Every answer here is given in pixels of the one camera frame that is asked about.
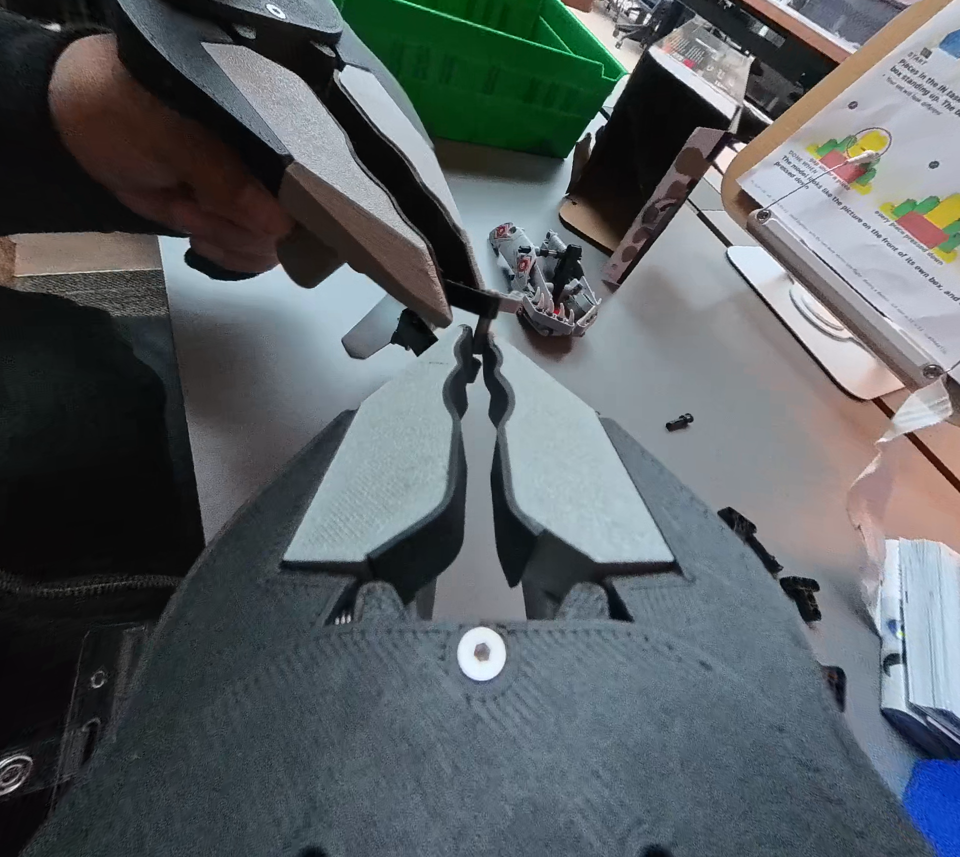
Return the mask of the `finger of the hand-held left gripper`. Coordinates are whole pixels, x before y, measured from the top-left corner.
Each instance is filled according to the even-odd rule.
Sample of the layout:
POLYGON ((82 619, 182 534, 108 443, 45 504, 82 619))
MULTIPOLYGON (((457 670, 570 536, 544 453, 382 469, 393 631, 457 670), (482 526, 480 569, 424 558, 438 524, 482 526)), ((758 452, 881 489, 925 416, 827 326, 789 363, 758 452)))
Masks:
POLYGON ((429 140, 369 70, 333 74, 333 115, 366 170, 429 246, 440 277, 474 290, 486 284, 429 140))
POLYGON ((320 98, 293 71, 247 47, 203 48, 291 155, 278 199, 294 221, 426 322, 449 326, 450 302, 426 240, 361 165, 320 98))

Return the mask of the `clear plastic box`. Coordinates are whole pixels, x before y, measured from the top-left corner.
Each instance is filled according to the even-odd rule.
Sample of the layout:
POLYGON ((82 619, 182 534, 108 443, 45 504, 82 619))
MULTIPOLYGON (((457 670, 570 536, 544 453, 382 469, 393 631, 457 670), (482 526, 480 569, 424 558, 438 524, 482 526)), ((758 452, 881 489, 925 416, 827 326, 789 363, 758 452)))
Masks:
POLYGON ((712 24, 693 16, 651 47, 655 53, 673 59, 705 83, 732 97, 743 97, 753 59, 726 38, 712 24))

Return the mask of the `grey lego car model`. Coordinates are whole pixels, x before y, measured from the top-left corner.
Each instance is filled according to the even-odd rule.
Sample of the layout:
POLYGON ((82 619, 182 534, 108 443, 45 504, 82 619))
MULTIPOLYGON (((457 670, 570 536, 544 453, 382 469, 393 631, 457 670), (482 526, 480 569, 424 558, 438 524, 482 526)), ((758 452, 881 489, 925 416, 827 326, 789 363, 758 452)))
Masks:
POLYGON ((596 321, 601 300, 582 265, 582 247, 566 244, 548 230, 536 244, 512 222, 494 227, 488 243, 506 268, 517 316, 535 333, 550 338, 582 338, 596 321))

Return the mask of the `white instruction sheet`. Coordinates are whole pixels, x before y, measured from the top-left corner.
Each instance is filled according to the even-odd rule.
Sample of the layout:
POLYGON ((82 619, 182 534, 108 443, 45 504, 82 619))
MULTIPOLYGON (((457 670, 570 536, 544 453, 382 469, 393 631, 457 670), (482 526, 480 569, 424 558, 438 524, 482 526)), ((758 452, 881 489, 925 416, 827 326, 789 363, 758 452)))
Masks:
POLYGON ((959 355, 958 8, 930 14, 737 180, 942 371, 959 355))

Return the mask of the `blue plastic bin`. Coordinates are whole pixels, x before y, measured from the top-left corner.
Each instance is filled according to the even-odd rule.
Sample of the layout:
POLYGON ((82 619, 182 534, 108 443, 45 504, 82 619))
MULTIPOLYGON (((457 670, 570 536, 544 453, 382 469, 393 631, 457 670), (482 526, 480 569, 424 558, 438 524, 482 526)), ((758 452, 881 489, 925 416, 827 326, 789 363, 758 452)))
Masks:
POLYGON ((959 762, 919 760, 904 790, 903 806, 937 856, 959 856, 959 762))

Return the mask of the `clear plastic bag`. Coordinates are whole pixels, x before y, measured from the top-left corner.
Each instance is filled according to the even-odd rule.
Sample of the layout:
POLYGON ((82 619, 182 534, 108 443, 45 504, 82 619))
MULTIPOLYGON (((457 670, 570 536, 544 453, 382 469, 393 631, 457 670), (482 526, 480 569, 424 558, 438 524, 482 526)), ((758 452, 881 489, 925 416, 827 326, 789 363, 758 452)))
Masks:
POLYGON ((959 423, 958 368, 913 391, 889 419, 874 443, 870 464, 851 484, 846 513, 859 539, 857 552, 860 595, 875 631, 882 632, 881 591, 886 557, 884 516, 894 490, 900 457, 909 434, 940 424, 959 423))

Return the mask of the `stack of instruction booklets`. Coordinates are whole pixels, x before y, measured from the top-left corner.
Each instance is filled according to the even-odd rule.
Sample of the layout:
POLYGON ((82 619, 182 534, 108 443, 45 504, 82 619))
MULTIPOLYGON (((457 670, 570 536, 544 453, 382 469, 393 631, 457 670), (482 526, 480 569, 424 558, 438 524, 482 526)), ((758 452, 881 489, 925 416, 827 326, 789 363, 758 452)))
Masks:
POLYGON ((882 716, 927 755, 958 761, 958 552, 888 539, 877 613, 882 716))

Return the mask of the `open dark cardboard box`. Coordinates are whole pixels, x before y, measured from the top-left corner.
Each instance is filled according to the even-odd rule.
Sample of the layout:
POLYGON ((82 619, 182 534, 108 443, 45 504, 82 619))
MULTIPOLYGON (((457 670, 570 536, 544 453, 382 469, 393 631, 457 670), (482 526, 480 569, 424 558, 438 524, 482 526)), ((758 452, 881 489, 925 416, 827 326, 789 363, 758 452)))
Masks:
POLYGON ((606 253, 600 278, 619 287, 666 231, 723 145, 737 135, 748 58, 713 82, 661 41, 634 66, 609 117, 582 140, 558 215, 606 253))

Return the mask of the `person's left hand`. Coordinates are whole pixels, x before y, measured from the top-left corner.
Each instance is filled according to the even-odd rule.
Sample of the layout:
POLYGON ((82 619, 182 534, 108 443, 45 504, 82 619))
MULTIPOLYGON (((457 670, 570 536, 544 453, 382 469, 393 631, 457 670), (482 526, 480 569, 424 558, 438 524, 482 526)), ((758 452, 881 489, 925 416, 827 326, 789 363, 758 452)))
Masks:
POLYGON ((185 235, 225 270, 259 275, 278 264, 292 219, 232 149, 131 76, 114 35, 66 47, 48 104, 66 150, 133 213, 185 235))

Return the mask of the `computer monitor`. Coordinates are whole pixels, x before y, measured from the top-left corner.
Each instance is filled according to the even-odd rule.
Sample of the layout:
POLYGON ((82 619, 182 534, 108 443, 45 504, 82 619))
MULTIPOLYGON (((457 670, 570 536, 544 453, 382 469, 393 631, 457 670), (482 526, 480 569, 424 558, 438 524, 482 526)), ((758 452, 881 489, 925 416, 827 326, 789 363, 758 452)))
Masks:
POLYGON ((921 0, 909 6, 849 56, 790 110, 734 157, 722 182, 726 214, 750 235, 752 244, 732 245, 726 259, 787 328, 806 354, 844 393, 869 400, 901 390, 913 392, 948 371, 927 360, 921 348, 861 298, 786 230, 755 205, 738 179, 788 136, 844 83, 855 80, 894 44, 950 0, 921 0))

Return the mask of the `long black lego beam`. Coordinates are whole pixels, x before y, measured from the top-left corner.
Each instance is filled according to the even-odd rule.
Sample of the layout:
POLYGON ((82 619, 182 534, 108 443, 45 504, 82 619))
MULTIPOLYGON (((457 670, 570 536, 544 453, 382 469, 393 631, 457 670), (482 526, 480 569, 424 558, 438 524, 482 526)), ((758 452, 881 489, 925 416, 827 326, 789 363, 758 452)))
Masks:
POLYGON ((766 549, 758 538, 756 524, 731 506, 717 511, 720 519, 729 527, 738 538, 757 556, 764 569, 774 578, 784 570, 783 565, 774 554, 766 549))

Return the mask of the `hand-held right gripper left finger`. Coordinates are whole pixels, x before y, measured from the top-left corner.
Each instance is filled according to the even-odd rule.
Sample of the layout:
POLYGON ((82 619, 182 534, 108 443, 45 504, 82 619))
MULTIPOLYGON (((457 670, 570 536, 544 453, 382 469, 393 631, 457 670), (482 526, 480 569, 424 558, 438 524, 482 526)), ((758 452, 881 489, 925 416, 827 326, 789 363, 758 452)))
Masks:
POLYGON ((453 563, 465 533, 473 341, 470 327, 452 327, 355 411, 286 568, 379 581, 410 604, 453 563))

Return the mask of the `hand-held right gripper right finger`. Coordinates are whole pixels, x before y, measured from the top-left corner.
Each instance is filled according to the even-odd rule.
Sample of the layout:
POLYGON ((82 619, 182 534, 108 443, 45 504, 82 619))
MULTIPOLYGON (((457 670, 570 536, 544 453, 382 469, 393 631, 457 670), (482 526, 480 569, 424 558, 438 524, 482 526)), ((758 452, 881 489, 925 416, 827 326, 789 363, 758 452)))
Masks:
POLYGON ((570 589, 672 569, 596 410, 509 343, 490 337, 483 365, 494 538, 509 586, 570 589))

